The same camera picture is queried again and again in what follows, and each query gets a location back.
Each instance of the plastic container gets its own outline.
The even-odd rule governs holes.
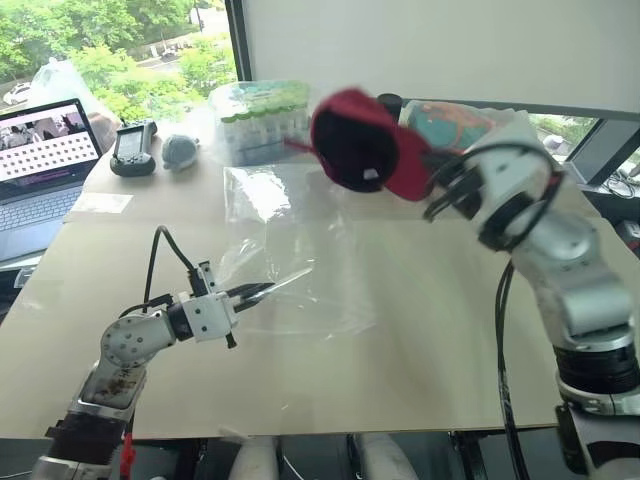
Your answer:
[[[290,80],[237,82],[216,88],[209,106],[233,163],[264,165],[295,154],[285,138],[309,138],[309,86]]]

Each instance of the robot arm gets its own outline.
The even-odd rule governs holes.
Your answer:
[[[543,203],[532,192],[544,177],[540,154],[491,148],[517,142],[535,149],[530,130],[515,123],[492,132],[473,147],[480,153],[468,165],[455,157],[426,158],[440,170],[437,183],[445,193],[425,217],[433,220],[454,206],[483,244],[511,253],[515,269],[531,285],[558,365],[565,403],[557,415],[567,463],[590,478],[637,478],[640,369],[631,295],[603,261],[589,222],[554,210],[538,215]]]
[[[237,324],[236,313],[256,305],[275,287],[256,283],[216,290],[209,262],[198,265],[190,283],[193,294],[180,293],[176,302],[163,295],[156,300],[166,302],[165,308],[125,312],[107,327],[99,361],[73,397],[65,418],[47,431],[53,444],[38,459],[31,478],[108,478],[113,452],[122,443],[144,387],[146,366],[156,353],[191,337],[196,342],[226,338],[227,346],[235,347],[231,330]],[[240,301],[233,303],[232,297]]]

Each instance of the red baseball cap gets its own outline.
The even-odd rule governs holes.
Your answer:
[[[421,157],[431,152],[416,132],[399,126],[385,107],[358,89],[324,100],[311,120],[312,147],[334,182],[357,192],[387,187],[412,201],[424,199],[431,176]]]

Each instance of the laptop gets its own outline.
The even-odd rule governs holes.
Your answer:
[[[0,261],[49,246],[100,156],[78,99],[0,115]]]

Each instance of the cap brim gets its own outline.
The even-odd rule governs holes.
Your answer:
[[[398,162],[385,187],[405,200],[423,200],[431,193],[428,183],[431,174],[424,166],[422,156],[431,148],[419,134],[404,127],[395,129],[394,137],[398,146]]]

